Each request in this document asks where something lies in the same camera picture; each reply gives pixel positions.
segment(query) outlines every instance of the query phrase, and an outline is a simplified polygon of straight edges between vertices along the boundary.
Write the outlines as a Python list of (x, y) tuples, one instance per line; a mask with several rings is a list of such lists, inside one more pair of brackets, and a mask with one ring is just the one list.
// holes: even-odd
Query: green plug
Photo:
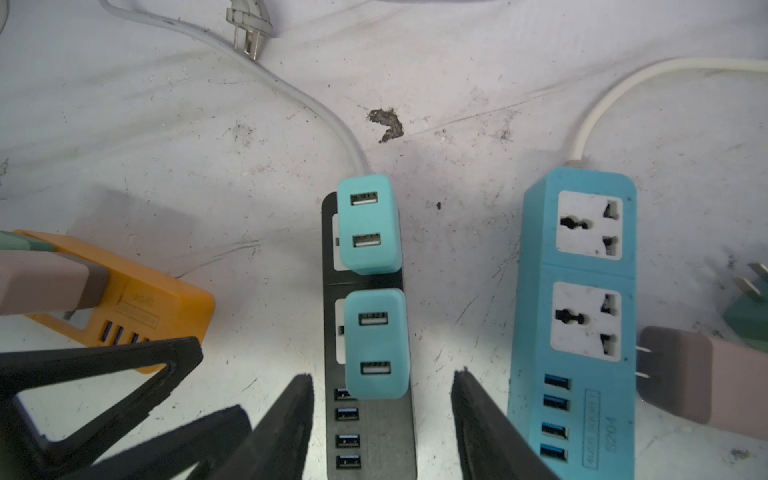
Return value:
[(752, 348), (768, 353), (768, 268), (750, 263), (758, 278), (753, 283), (742, 276), (733, 279), (744, 291), (723, 318)]

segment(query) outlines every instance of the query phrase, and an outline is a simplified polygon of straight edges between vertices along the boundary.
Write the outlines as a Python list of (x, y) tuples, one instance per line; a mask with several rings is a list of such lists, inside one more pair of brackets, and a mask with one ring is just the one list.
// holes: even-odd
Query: orange power strip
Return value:
[[(16, 230), (109, 269), (104, 297), (80, 329), (49, 313), (27, 315), (85, 346), (125, 345), (196, 336), (203, 342), (216, 301), (205, 290), (67, 235)], [(79, 310), (75, 314), (87, 313)], [(160, 366), (139, 369), (150, 373)]]

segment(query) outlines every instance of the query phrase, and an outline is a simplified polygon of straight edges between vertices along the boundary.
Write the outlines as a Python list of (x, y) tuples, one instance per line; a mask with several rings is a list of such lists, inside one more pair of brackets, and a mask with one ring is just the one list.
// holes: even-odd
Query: dirty white surface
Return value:
[[(505, 409), (525, 189), (617, 79), (687, 55), (765, 58), (762, 0), (268, 4), (261, 61), (358, 135), (399, 199), (419, 477), (461, 478), (449, 390), (467, 366)], [(125, 2), (229, 38), (227, 0)], [(0, 226), (70, 233), (212, 292), (205, 360), (113, 451), (242, 405), (255, 424), (313, 375), (305, 478), (325, 478), (321, 200), (351, 174), (311, 112), (208, 47), (95, 0), (11, 0), (0, 34)], [(371, 109), (405, 136), (378, 143)], [(592, 167), (639, 190), (638, 329), (734, 339), (730, 282), (768, 260), (768, 75), (657, 78), (607, 113)], [(0, 349), (74, 346), (21, 317)], [(61, 438), (144, 378), (24, 395)], [(765, 478), (765, 442), (637, 402), (636, 478)]]

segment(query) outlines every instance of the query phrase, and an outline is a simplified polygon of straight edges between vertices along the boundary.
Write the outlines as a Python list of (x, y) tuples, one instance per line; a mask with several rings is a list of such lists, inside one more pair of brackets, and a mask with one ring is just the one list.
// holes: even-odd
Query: blue power strip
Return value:
[(525, 192), (507, 417), (564, 480), (634, 478), (636, 199), (566, 167)]

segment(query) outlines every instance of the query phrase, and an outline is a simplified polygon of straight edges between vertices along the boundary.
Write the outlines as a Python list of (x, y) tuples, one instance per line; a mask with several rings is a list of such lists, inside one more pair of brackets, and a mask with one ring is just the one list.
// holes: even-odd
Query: power cord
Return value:
[(622, 95), (627, 93), (632, 87), (635, 87), (650, 78), (679, 70), (731, 70), (768, 73), (768, 60), (707, 57), (674, 58), (672, 60), (660, 61), (650, 67), (643, 68), (613, 87), (611, 91), (609, 91), (592, 108), (576, 133), (568, 161), (581, 160), (584, 156), (584, 148), (587, 146), (587, 139), (589, 138), (589, 134), (592, 133), (592, 129), (597, 124), (598, 120), (600, 120), (600, 117), (602, 117), (608, 108), (610, 108), (616, 100), (621, 98)]
[[(349, 127), (347, 127), (346, 124), (344, 124), (344, 122), (336, 116), (336, 114), (334, 114), (325, 105), (310, 97), (308, 94), (305, 94), (298, 88), (286, 83), (284, 80), (277, 77), (271, 71), (265, 69), (254, 60), (256, 57), (259, 35), (257, 35), (256, 41), (253, 41), (253, 34), (256, 32), (265, 35), (271, 34), (272, 28), (272, 25), (269, 23), (269, 14), (266, 13), (266, 6), (262, 0), (233, 0), (233, 7), (227, 9), (227, 20), (230, 20), (230, 10), (233, 11), (231, 15), (232, 21), (230, 21), (230, 23), (235, 25), (236, 42), (237, 31), (240, 28), (246, 30), (247, 36), (250, 30), (251, 41), (248, 42), (248, 37), (246, 37), (246, 48), (248, 52), (245, 55), (241, 51), (235, 49), (237, 48), (237, 43), (235, 44), (235, 48), (232, 48), (230, 44), (220, 40), (214, 35), (207, 33), (196, 25), (173, 20), (172, 18), (153, 15), (151, 13), (132, 12), (124, 8), (115, 7), (114, 5), (111, 5), (108, 0), (99, 0), (99, 3), (102, 7), (104, 7), (104, 10), (116, 17), (128, 20), (130, 22), (143, 23), (146, 25), (152, 25), (154, 27), (166, 28), (167, 30), (176, 31), (188, 37), (192, 37), (194, 40), (202, 41), (204, 44), (237, 61), (240, 66), (255, 74), (257, 78), (263, 81), (270, 88), (291, 97), (301, 104), (304, 104), (307, 108), (317, 114), (319, 118), (325, 121), (328, 126), (331, 127), (331, 130), (333, 130), (333, 133), (335, 133), (339, 140), (341, 140), (344, 148), (349, 153), (349, 157), (352, 160), (352, 164), (355, 168), (355, 175), (363, 176), (370, 173), (368, 162), (366, 161), (366, 156), (362, 152), (362, 148), (360, 147), (357, 138), (355, 138), (355, 135), (351, 132)], [(243, 9), (244, 7), (250, 7), (251, 5), (256, 5), (259, 7), (258, 12), (255, 9), (251, 10), (249, 8), (248, 11)], [(247, 13), (250, 16), (241, 15), (241, 13)], [(255, 18), (260, 18), (264, 21), (264, 23), (257, 23), (255, 25), (253, 23)]]

